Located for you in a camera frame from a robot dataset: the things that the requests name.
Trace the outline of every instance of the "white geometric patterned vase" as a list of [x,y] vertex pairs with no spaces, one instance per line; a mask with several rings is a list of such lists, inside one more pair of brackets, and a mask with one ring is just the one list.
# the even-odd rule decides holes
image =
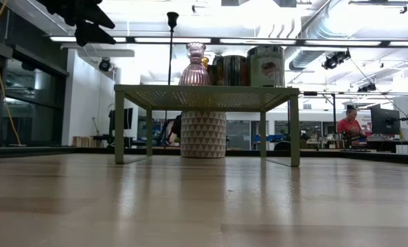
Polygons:
[[225,157],[227,116],[220,112],[183,112],[181,155],[188,158]]

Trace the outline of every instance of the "table leg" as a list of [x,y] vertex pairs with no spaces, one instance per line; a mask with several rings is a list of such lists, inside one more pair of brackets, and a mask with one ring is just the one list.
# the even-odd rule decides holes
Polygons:
[[115,163],[124,164],[124,92],[115,92]]
[[290,136],[291,136],[291,166],[300,166],[300,133],[299,133],[299,98],[292,95],[290,99]]
[[146,156],[152,156],[152,108],[146,109]]
[[267,113],[260,112],[260,158],[267,157]]

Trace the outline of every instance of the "green labeled canister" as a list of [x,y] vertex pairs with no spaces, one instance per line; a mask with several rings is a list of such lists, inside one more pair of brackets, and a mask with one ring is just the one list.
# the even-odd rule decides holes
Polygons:
[[251,86],[285,87],[284,49],[260,45],[247,53]]

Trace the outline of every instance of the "man in red shirt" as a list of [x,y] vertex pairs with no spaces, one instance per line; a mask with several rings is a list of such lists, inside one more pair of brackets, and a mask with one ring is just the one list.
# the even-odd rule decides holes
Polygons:
[[339,121],[337,126],[338,133],[345,132],[347,137],[355,137],[359,134],[364,135],[360,124],[356,120],[356,109],[348,106],[346,117]]

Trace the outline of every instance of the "perforated table top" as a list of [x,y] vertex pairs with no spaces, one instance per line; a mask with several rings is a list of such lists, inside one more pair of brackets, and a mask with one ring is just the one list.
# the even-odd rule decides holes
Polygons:
[[299,95],[299,89],[245,86],[115,85],[114,90],[152,110],[262,112],[288,101],[290,95]]

